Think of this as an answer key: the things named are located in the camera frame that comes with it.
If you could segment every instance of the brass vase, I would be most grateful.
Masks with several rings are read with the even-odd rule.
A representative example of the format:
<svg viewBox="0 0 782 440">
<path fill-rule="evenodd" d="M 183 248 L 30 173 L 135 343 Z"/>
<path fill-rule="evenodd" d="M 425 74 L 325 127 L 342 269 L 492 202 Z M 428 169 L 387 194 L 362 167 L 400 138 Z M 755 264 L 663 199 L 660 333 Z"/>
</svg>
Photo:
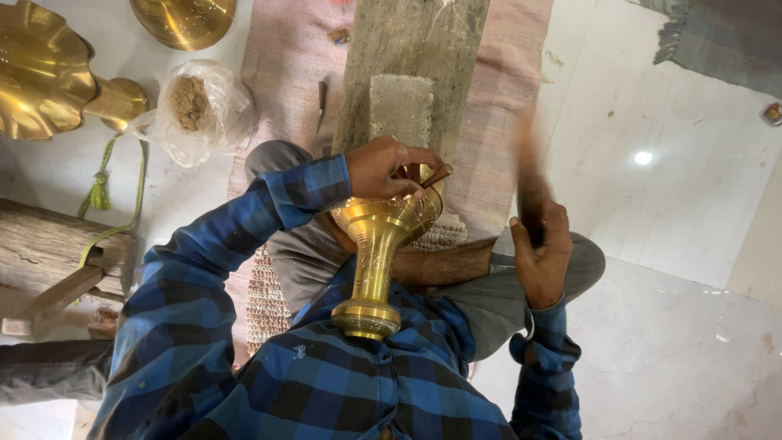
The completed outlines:
<svg viewBox="0 0 782 440">
<path fill-rule="evenodd" d="M 432 170 L 421 166 L 422 178 Z M 356 242 L 356 276 L 353 296 L 332 311 L 332 322 L 346 336 L 378 341 L 399 331 L 402 320 L 388 303 L 391 267 L 396 250 L 423 236 L 443 212 L 443 183 L 424 197 L 392 200 L 351 198 L 345 207 L 332 210 L 337 225 Z"/>
<path fill-rule="evenodd" d="M 157 41 L 193 51 L 225 36 L 234 21 L 236 0 L 131 0 L 131 8 Z"/>
<path fill-rule="evenodd" d="M 94 55 L 60 15 L 28 0 L 0 5 L 0 132 L 48 141 L 82 126 L 85 114 L 123 132 L 155 107 L 138 83 L 92 74 Z"/>
</svg>

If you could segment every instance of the brass lamp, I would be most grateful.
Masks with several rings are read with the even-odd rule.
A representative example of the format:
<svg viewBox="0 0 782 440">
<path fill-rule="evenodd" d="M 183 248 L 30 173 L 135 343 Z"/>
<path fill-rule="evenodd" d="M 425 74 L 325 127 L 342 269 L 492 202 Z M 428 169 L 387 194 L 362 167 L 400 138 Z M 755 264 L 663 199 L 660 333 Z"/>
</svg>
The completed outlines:
<svg viewBox="0 0 782 440">
<path fill-rule="evenodd" d="M 422 178 L 432 174 L 421 165 Z M 337 225 L 356 242 L 353 296 L 332 311 L 332 322 L 346 336 L 378 341 L 399 331 L 402 319 L 388 304 L 391 265 L 397 249 L 420 238 L 443 212 L 443 183 L 437 182 L 414 197 L 392 200 L 351 198 L 332 210 Z"/>
<path fill-rule="evenodd" d="M 28 0 L 0 5 L 0 132 L 48 141 L 82 126 L 83 114 L 123 132 L 155 107 L 138 83 L 92 74 L 94 55 L 60 15 Z"/>
<path fill-rule="evenodd" d="M 131 8 L 157 41 L 192 51 L 225 36 L 234 22 L 236 0 L 131 0 Z"/>
</svg>

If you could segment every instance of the shirt sleeve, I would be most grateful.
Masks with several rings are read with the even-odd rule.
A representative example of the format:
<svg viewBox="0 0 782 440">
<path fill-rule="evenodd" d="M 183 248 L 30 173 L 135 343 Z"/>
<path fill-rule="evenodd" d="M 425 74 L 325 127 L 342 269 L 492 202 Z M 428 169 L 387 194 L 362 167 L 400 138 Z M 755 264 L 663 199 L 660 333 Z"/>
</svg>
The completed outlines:
<svg viewBox="0 0 782 440">
<path fill-rule="evenodd" d="M 516 334 L 510 342 L 513 359 L 522 364 L 510 425 L 521 440 L 580 440 L 579 396 L 571 370 L 581 347 L 566 334 L 564 295 L 554 307 L 532 315 L 532 338 Z"/>
<path fill-rule="evenodd" d="M 350 197 L 345 157 L 259 175 L 247 192 L 174 232 L 136 269 L 91 438 L 178 438 L 236 385 L 228 274 L 279 230 Z"/>
</svg>

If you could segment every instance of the brass bowl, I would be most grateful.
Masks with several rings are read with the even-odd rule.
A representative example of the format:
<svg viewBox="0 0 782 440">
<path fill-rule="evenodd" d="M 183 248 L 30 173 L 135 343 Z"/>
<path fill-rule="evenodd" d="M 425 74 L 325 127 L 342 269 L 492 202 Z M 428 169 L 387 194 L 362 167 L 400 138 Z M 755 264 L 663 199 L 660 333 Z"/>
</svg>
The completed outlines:
<svg viewBox="0 0 782 440">
<path fill-rule="evenodd" d="M 421 166 L 422 180 L 431 174 L 429 167 Z M 400 314 L 388 304 L 394 255 L 432 227 L 443 212 L 442 190 L 443 183 L 438 182 L 420 200 L 354 197 L 345 207 L 332 210 L 339 228 L 357 247 L 353 296 L 332 311 L 332 322 L 346 336 L 382 341 L 399 331 Z"/>
<path fill-rule="evenodd" d="M 28 0 L 0 5 L 0 132 L 48 141 L 82 126 L 84 114 L 123 132 L 155 108 L 138 83 L 92 74 L 94 55 L 60 15 Z"/>
<path fill-rule="evenodd" d="M 131 8 L 157 41 L 193 51 L 225 36 L 234 22 L 236 0 L 131 0 Z"/>
</svg>

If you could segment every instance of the hand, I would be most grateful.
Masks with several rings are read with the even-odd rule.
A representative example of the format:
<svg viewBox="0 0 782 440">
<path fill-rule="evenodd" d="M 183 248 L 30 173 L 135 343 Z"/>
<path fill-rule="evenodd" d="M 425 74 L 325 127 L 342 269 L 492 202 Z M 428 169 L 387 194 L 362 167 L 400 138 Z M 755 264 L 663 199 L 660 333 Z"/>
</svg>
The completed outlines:
<svg viewBox="0 0 782 440">
<path fill-rule="evenodd" d="M 516 248 L 516 277 L 524 288 L 532 310 L 556 305 L 563 295 L 565 270 L 573 252 L 568 212 L 550 197 L 543 202 L 543 246 L 533 250 L 527 229 L 511 218 L 511 235 Z"/>
<path fill-rule="evenodd" d="M 424 196 L 419 182 L 406 179 L 407 175 L 401 167 L 426 164 L 437 171 L 444 166 L 434 150 L 406 146 L 391 135 L 379 136 L 364 146 L 348 151 L 345 153 L 345 162 L 353 197 L 383 200 L 407 194 L 418 199 Z M 395 179 L 395 174 L 403 178 Z"/>
</svg>

